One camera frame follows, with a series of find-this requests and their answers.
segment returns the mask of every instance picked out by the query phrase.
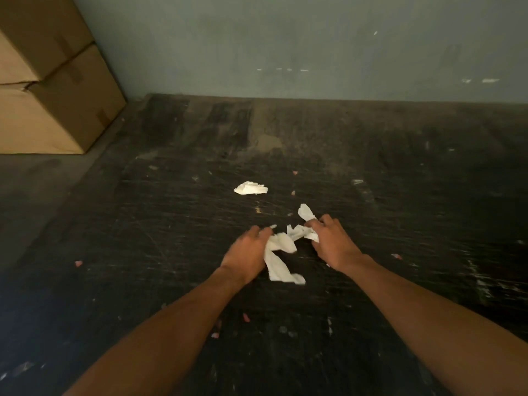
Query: stacked cardboard boxes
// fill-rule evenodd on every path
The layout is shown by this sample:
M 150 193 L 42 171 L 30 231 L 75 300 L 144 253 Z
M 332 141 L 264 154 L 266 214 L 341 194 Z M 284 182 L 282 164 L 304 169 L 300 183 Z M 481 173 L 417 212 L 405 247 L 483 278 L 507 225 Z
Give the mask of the stacked cardboard boxes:
M 0 153 L 83 153 L 125 105 L 72 0 L 0 0 Z

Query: black rubber mat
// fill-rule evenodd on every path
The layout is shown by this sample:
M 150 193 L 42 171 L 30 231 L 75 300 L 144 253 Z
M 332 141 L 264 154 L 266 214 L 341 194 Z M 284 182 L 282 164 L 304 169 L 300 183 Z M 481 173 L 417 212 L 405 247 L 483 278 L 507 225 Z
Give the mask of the black rubber mat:
M 340 218 L 380 264 L 528 339 L 527 111 L 150 97 L 2 274 L 0 393 L 62 393 L 249 226 L 301 223 L 300 203 Z M 268 193 L 234 193 L 246 180 Z M 352 281 L 297 244 L 281 257 L 306 285 L 261 273 L 178 394 L 449 394 Z

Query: wall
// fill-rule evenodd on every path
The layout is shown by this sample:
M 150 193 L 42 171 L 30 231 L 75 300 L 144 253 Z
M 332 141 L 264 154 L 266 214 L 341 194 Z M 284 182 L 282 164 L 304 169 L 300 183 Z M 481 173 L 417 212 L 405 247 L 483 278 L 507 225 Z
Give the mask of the wall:
M 528 102 L 528 0 L 75 2 L 129 97 Z

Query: floor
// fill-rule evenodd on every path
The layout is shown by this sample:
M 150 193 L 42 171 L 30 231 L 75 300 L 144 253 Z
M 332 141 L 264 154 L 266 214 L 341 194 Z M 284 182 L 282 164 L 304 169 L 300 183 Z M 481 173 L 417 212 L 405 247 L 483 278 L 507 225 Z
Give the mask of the floor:
M 62 393 L 247 227 L 300 223 L 300 203 L 528 339 L 527 124 L 518 105 L 152 95 L 85 156 L 0 156 L 0 393 Z M 245 180 L 269 192 L 235 194 Z M 306 285 L 244 288 L 177 394 L 449 394 L 298 247 L 282 257 Z

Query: hand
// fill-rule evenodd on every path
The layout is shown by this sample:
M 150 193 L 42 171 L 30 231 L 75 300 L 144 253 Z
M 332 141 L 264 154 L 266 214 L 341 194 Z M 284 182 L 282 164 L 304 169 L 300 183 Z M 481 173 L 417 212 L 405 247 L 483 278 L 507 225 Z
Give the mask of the hand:
M 320 220 L 321 222 L 312 219 L 305 223 L 319 236 L 319 243 L 312 240 L 313 248 L 329 266 L 342 271 L 347 264 L 354 262 L 363 253 L 347 235 L 339 220 L 332 219 L 328 214 L 323 215 Z
M 247 285 L 264 268 L 264 247 L 271 235 L 273 230 L 269 227 L 260 231 L 258 226 L 252 226 L 229 248 L 221 267 L 230 269 Z

